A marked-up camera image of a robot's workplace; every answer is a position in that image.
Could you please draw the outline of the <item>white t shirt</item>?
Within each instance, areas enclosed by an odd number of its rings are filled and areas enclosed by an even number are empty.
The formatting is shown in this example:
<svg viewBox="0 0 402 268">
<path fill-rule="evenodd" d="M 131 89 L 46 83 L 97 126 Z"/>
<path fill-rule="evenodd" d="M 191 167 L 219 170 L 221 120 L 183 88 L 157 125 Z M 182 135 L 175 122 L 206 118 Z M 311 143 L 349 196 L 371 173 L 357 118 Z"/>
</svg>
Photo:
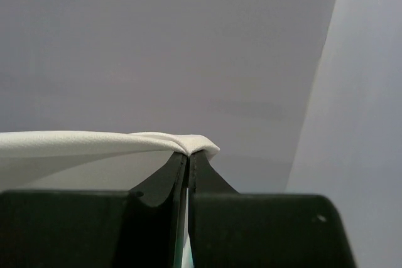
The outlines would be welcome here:
<svg viewBox="0 0 402 268">
<path fill-rule="evenodd" d="M 9 190 L 112 190 L 134 188 L 159 170 L 174 153 L 188 159 L 183 256 L 189 236 L 189 163 L 219 148 L 200 135 L 160 132 L 120 134 L 88 131 L 6 132 L 1 134 L 1 179 Z"/>
</svg>

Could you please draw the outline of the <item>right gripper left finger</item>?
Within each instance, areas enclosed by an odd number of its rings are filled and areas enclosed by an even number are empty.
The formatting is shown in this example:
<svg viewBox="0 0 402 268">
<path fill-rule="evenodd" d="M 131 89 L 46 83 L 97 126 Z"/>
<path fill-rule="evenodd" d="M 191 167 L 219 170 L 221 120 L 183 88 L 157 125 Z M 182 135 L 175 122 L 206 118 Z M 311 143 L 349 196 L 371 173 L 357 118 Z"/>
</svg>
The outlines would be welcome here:
<svg viewBox="0 0 402 268">
<path fill-rule="evenodd" d="M 188 159 L 124 191 L 1 193 L 2 267 L 180 267 Z"/>
</svg>

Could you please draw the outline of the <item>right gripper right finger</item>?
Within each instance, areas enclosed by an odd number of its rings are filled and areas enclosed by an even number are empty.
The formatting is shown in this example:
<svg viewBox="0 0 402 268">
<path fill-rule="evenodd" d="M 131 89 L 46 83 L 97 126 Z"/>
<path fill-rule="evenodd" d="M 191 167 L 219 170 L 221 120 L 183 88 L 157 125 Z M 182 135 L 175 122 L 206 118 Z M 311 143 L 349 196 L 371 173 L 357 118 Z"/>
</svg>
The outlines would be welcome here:
<svg viewBox="0 0 402 268">
<path fill-rule="evenodd" d="M 342 220 L 322 195 L 242 194 L 190 157 L 188 230 L 195 267 L 355 267 Z"/>
</svg>

